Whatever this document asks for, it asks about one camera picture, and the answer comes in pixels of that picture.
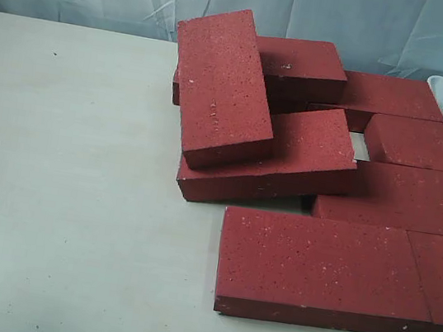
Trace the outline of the red brick lower right row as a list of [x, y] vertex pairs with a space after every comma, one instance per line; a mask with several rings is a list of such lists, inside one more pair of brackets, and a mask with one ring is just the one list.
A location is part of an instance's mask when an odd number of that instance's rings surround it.
[[362, 161], [350, 191], [317, 196], [311, 214], [443, 236], [443, 172]]

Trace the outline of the red brick top stacked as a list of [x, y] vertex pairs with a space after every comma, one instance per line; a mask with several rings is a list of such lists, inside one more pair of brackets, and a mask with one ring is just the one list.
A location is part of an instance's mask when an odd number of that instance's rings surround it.
[[271, 114], [340, 101], [347, 76], [333, 43], [258, 36], [257, 48]]

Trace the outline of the red brick front large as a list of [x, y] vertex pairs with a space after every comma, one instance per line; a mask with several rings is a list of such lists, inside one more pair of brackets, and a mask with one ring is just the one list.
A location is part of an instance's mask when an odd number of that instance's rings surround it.
[[403, 230], [231, 206], [220, 235], [222, 315], [357, 332], [431, 323]]

